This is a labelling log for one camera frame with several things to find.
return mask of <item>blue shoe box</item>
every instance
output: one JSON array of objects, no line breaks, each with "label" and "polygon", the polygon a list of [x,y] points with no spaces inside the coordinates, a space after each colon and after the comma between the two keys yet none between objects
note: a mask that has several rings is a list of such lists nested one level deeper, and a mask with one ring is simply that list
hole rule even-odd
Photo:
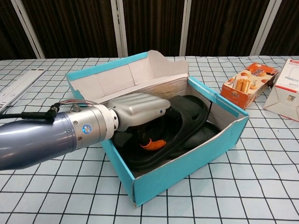
[{"label": "blue shoe box", "polygon": [[[128,84],[128,78],[125,78],[125,85],[127,86],[114,90],[114,84],[110,83],[109,79],[118,75],[121,80],[121,76],[126,76],[124,74],[126,71],[131,72],[130,75],[134,79],[133,84]],[[95,84],[95,80],[91,83],[91,79],[95,79],[94,77],[97,77],[96,80],[99,84]],[[216,124],[221,132],[188,153],[174,160],[165,161],[152,170],[142,173],[131,171],[121,158],[112,140],[101,143],[128,197],[131,198],[136,207],[161,194],[233,148],[249,119],[249,115],[243,109],[205,86],[196,77],[189,76],[186,61],[170,62],[157,51],[144,52],[69,73],[67,74],[67,80],[75,98],[92,100],[103,104],[111,98],[136,91],[165,98],[176,94],[192,94],[201,98],[208,106],[212,102],[208,120]],[[89,91],[94,90],[88,88],[89,84],[91,86],[105,86],[107,90],[98,90],[99,88],[97,88],[96,91],[101,92],[99,95],[96,92],[90,94]]]}]

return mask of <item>white product box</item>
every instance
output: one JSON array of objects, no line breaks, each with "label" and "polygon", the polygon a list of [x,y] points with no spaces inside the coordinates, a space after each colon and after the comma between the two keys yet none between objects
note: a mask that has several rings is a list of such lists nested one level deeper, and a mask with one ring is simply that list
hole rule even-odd
[{"label": "white product box", "polygon": [[299,61],[286,61],[263,108],[299,121]]}]

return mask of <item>table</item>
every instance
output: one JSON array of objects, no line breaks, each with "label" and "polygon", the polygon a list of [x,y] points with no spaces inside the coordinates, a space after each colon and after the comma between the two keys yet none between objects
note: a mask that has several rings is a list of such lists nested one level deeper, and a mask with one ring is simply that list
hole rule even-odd
[{"label": "table", "polygon": [[[217,92],[252,62],[281,70],[287,58],[299,56],[168,57],[185,59],[190,75]],[[73,97],[67,72],[116,59],[0,61],[0,91],[31,68],[47,69],[6,113],[46,111]],[[98,144],[24,170],[1,171],[0,223],[299,223],[299,122],[263,110],[269,93],[247,109],[250,119],[234,148],[139,208]]]}]

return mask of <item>dark curtain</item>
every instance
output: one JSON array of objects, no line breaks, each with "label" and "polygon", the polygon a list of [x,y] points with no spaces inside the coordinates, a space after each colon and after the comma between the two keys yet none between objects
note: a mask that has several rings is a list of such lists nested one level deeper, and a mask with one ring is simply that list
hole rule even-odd
[{"label": "dark curtain", "polygon": [[184,0],[123,0],[128,54],[178,56]]},{"label": "dark curtain", "polygon": [[23,0],[46,58],[117,57],[110,0]]},{"label": "dark curtain", "polygon": [[283,0],[261,55],[299,55],[299,0]]},{"label": "dark curtain", "polygon": [[36,58],[10,0],[0,0],[0,60]]},{"label": "dark curtain", "polygon": [[248,56],[269,0],[192,1],[186,56]]}]

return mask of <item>orange snack box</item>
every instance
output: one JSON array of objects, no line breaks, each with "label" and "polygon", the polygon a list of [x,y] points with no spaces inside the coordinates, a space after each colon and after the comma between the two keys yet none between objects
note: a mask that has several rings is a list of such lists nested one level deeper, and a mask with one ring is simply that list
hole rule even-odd
[{"label": "orange snack box", "polygon": [[221,95],[233,104],[246,109],[269,85],[278,70],[252,63],[222,85]]}]

